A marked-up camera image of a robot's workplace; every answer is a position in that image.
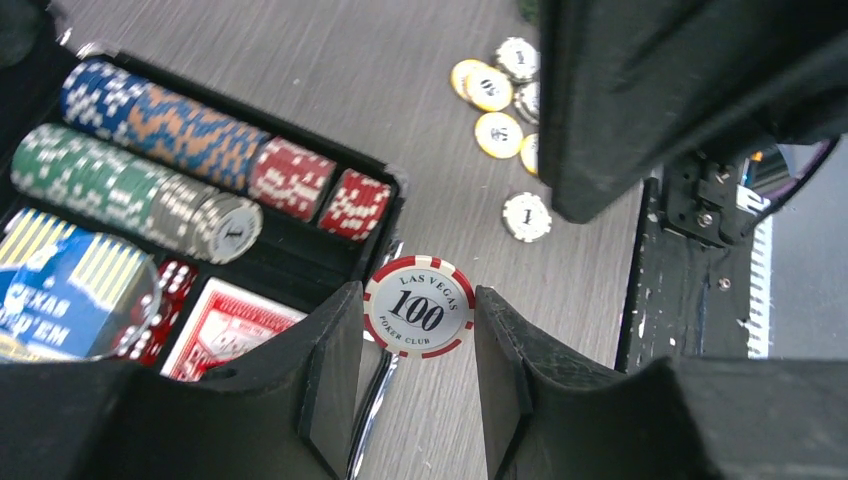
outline grey table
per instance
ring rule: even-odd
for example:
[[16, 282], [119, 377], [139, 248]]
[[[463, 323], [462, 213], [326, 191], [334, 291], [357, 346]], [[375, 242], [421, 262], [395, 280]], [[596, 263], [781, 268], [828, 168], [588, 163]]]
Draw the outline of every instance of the grey table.
[[[406, 253], [435, 255], [493, 286], [528, 319], [611, 365], [638, 209], [631, 192], [592, 224], [555, 219], [536, 244], [501, 225], [504, 199], [544, 194], [517, 160], [477, 147], [479, 112], [453, 65], [507, 36], [535, 40], [515, 0], [64, 0], [72, 45], [105, 39], [387, 163], [412, 179]], [[472, 344], [405, 361], [361, 478], [485, 477]]]

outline blue poker chip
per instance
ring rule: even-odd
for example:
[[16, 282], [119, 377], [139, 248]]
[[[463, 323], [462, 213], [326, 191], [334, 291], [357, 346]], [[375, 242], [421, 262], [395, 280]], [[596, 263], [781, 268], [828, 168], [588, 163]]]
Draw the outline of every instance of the blue poker chip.
[[86, 133], [127, 145], [127, 120], [149, 82], [103, 60], [79, 64], [62, 85], [66, 122]]
[[150, 82], [135, 75], [115, 75], [106, 78], [98, 88], [102, 95], [97, 111], [102, 122], [95, 134], [120, 145], [128, 145], [128, 121], [130, 113]]
[[98, 64], [83, 63], [77, 66], [59, 95], [62, 118], [78, 129], [93, 133], [97, 123], [96, 109], [103, 93], [98, 88], [103, 81]]

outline black case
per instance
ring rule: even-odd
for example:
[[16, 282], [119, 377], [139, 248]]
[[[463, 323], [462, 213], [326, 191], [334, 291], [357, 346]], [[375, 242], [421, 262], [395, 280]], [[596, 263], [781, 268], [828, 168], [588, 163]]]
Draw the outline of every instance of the black case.
[[[198, 267], [199, 275], [169, 341], [152, 370], [123, 361], [0, 366], [0, 385], [4, 385], [3, 391], [6, 392], [2, 404], [12, 409], [5, 410], [7, 413], [18, 410], [12, 413], [17, 416], [15, 421], [6, 422], [4, 427], [0, 427], [3, 443], [15, 444], [13, 448], [0, 449], [0, 477], [97, 478], [119, 475], [121, 478], [131, 478], [140, 475], [150, 478], [150, 475], [164, 475], [168, 478], [198, 478], [224, 473], [243, 478], [343, 477], [348, 464], [355, 460], [349, 458], [351, 447], [357, 447], [358, 441], [354, 437], [360, 436], [365, 430], [370, 403], [391, 361], [391, 355], [383, 351], [370, 391], [365, 395], [364, 405], [358, 412], [349, 411], [348, 404], [355, 401], [356, 397], [363, 338], [361, 283], [385, 261], [399, 253], [401, 244], [395, 237], [395, 227], [405, 199], [404, 174], [371, 157], [130, 54], [90, 44], [80, 50], [81, 57], [105, 57], [131, 73], [335, 161], [338, 167], [333, 183], [344, 169], [352, 168], [391, 185], [389, 208], [369, 238], [364, 243], [356, 243], [319, 229], [316, 226], [318, 215], [307, 224], [263, 206], [264, 226], [256, 245], [232, 263], [211, 265], [165, 251], [142, 238], [28, 198], [17, 192], [9, 179], [12, 155], [23, 137], [34, 127], [44, 122], [62, 121], [58, 109], [61, 84], [80, 61], [77, 55], [60, 44], [68, 36], [62, 25], [65, 17], [57, 17], [55, 7], [41, 5], [40, 8], [44, 8], [45, 25], [35, 48], [21, 63], [0, 69], [0, 105], [3, 106], [0, 119], [2, 221], [7, 222], [22, 207], [35, 207], [59, 215], [87, 230], [114, 233], [126, 238], [155, 254], [157, 262], [166, 256], [186, 260]], [[157, 367], [167, 358], [209, 277], [221, 278], [310, 315], [242, 358], [208, 372], [201, 382], [177, 384], [160, 377], [156, 373], [159, 370]], [[228, 426], [228, 421], [215, 420], [219, 424], [211, 430], [217, 429], [220, 441], [204, 442], [205, 450], [196, 454], [204, 457], [224, 456], [225, 452], [217, 452], [219, 447], [226, 450], [233, 442], [240, 441], [262, 445], [261, 439], [265, 438], [265, 443], [271, 442], [283, 450], [299, 451], [305, 446], [301, 453], [310, 452], [311, 456], [290, 452], [290, 455], [283, 455], [290, 460], [287, 465], [257, 465], [255, 461], [249, 464], [250, 459], [239, 459], [236, 454], [236, 458], [228, 460], [229, 464], [236, 466], [232, 469], [218, 465], [218, 462], [208, 462], [205, 458], [190, 458], [195, 447], [187, 446], [185, 442], [180, 445], [176, 440], [171, 442], [170, 447], [160, 445], [164, 449], [162, 451], [154, 448], [149, 455], [139, 454], [138, 446], [145, 444], [145, 438], [182, 438], [183, 435], [177, 433], [180, 429], [201, 428], [207, 435], [214, 437], [216, 433], [205, 428], [204, 422], [198, 418], [187, 420], [186, 416], [202, 416], [201, 412], [209, 416], [237, 414], [234, 409], [255, 400], [248, 397], [253, 397], [257, 388], [265, 390], [271, 397], [279, 397], [282, 410], [269, 410], [268, 419], [284, 415], [285, 404], [288, 404], [290, 413], [297, 418], [287, 425], [276, 426], [273, 422], [271, 425], [263, 425], [260, 421], [253, 430], [249, 425], [238, 425], [238, 422], [230, 422]], [[150, 392], [149, 397], [143, 398], [146, 395], [140, 395], [140, 391]], [[63, 393], [55, 396], [50, 392]], [[244, 397], [244, 402], [240, 402], [239, 396]], [[101, 403], [107, 398], [108, 403]], [[82, 403], [89, 404], [86, 408], [91, 405], [101, 405], [103, 408], [94, 408], [80, 415], [86, 410], [81, 408]], [[44, 418], [36, 420], [32, 418], [38, 416], [34, 410], [35, 405], [48, 410], [65, 407], [66, 411], [53, 411], [54, 415], [48, 415], [52, 422]], [[261, 408], [273, 409], [273, 405], [273, 402], [263, 403]], [[337, 411], [325, 411], [331, 405], [341, 405], [331, 409], [347, 412], [341, 415], [344, 418], [339, 418], [340, 413]], [[159, 423], [156, 412], [172, 406], [174, 416], [166, 416], [170, 420], [163, 419], [162, 425], [150, 425], [151, 422]], [[261, 408], [251, 413], [257, 415], [257, 418], [263, 418]], [[147, 422], [133, 423], [137, 421], [133, 419], [144, 418], [145, 414], [139, 412], [154, 413], [151, 413], [152, 417]], [[123, 425], [121, 429], [133, 428], [131, 435], [137, 438], [123, 439], [120, 431], [115, 430], [119, 424]], [[225, 438], [238, 433], [244, 435], [245, 429], [252, 431], [250, 439]], [[51, 446], [39, 450], [37, 444], [45, 438], [49, 439]], [[105, 447], [103, 442], [107, 439], [109, 446]], [[164, 445], [168, 441], [157, 443]], [[178, 455], [175, 457], [177, 460], [168, 458], [171, 454], [168, 448], [180, 447], [181, 453], [185, 455]], [[104, 448], [110, 452], [106, 457]], [[124, 459], [112, 463], [110, 457]], [[180, 459], [187, 463], [178, 465]], [[207, 463], [205, 466], [197, 466], [204, 462]], [[138, 471], [127, 473], [126, 468], [130, 466], [137, 467]]]

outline green poker chip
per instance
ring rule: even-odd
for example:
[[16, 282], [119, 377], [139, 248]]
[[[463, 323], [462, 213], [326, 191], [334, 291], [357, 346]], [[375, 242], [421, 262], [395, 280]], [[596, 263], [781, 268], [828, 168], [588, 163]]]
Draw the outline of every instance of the green poker chip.
[[254, 202], [61, 125], [23, 139], [11, 178], [31, 197], [212, 263], [241, 256], [262, 228]]

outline red dice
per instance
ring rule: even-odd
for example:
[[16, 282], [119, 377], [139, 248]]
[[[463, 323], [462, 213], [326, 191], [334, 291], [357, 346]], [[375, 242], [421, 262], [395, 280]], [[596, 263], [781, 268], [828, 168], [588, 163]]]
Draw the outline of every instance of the red dice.
[[[152, 366], [156, 362], [162, 347], [168, 341], [168, 334], [174, 328], [183, 302], [197, 279], [197, 269], [185, 262], [168, 259], [159, 266], [159, 275], [159, 286], [162, 289], [159, 312], [132, 345], [125, 345], [118, 351], [121, 358], [135, 360], [145, 366]], [[150, 299], [141, 300], [137, 305], [139, 311], [146, 306], [145, 301], [150, 302]], [[119, 344], [126, 343], [126, 338], [135, 334], [137, 328], [129, 327]]]
[[179, 260], [165, 260], [159, 267], [162, 297], [182, 305], [197, 279], [197, 269]]

